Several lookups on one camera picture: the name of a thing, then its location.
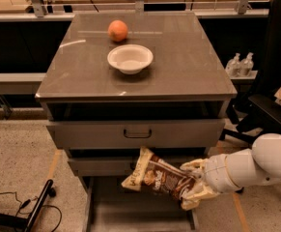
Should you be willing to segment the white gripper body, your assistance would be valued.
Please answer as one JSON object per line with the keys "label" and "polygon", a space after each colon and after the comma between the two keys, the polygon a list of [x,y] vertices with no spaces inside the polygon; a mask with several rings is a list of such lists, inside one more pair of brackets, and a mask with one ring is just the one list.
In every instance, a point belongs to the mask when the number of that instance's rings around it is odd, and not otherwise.
{"label": "white gripper body", "polygon": [[206,159],[204,178],[206,183],[217,193],[229,193],[240,190],[231,179],[226,166],[226,154],[212,156]]}

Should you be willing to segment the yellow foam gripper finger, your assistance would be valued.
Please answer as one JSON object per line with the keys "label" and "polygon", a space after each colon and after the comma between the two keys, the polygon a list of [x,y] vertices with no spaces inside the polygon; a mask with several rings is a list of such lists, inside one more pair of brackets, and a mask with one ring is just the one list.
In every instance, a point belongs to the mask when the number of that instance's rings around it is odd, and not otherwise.
{"label": "yellow foam gripper finger", "polygon": [[204,199],[211,199],[218,195],[209,185],[200,181],[193,186],[188,185],[180,192],[181,207],[185,211],[192,210],[199,206]]}
{"label": "yellow foam gripper finger", "polygon": [[180,166],[180,170],[196,179],[202,179],[205,174],[205,159],[194,159]]}

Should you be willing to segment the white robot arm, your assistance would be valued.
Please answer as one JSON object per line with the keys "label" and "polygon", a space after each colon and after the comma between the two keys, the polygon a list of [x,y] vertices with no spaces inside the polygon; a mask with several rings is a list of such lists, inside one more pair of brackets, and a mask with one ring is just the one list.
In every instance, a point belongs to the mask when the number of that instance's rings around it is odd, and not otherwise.
{"label": "white robot arm", "polygon": [[186,162],[181,170],[196,179],[183,194],[182,208],[196,208],[201,200],[251,186],[281,184],[281,134],[259,136],[251,149]]}

